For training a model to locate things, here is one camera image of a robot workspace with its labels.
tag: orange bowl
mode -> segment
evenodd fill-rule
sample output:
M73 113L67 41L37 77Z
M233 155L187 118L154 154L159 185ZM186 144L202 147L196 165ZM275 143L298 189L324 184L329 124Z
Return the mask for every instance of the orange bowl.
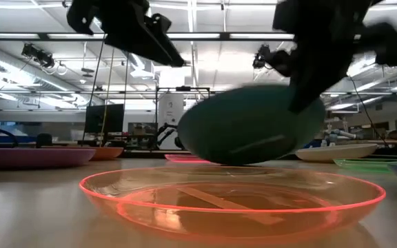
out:
M356 224L385 197L348 176L262 167L156 167L84 178L80 188L124 225L227 244L301 241Z
M122 154L122 147L54 147L44 146L46 149L94 149L96 153L90 161L105 161L112 160Z

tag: green bowl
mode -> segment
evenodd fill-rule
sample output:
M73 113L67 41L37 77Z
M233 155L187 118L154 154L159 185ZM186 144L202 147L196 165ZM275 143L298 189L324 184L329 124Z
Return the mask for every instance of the green bowl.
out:
M397 159L385 158L334 159L334 161L342 168L363 172L390 172L388 165L397 164Z

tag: table surface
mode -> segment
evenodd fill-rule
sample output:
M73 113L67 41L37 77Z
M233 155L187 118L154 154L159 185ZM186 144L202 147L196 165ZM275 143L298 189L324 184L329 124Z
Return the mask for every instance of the table surface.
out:
M91 174L166 165L173 164L162 159L119 159L69 169L0 172L0 248L228 247L163 240L126 229L98 212L78 187L79 181ZM346 174L377 183L387 191L386 199L356 226L320 240L274 247L397 248L397 177L394 175L352 172L335 164L300 161L271 161L262 165Z

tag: laboratory room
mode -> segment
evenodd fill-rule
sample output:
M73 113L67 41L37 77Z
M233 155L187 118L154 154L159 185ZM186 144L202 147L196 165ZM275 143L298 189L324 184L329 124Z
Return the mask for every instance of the laboratory room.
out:
M0 248L397 248L397 0L0 0Z

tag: pink plate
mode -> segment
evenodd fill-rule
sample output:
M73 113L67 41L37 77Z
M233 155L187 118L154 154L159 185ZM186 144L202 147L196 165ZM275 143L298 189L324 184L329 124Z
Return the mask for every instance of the pink plate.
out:
M165 158L175 163L211 163L191 154L166 154Z
M0 169L71 167L88 162L93 149L0 148Z

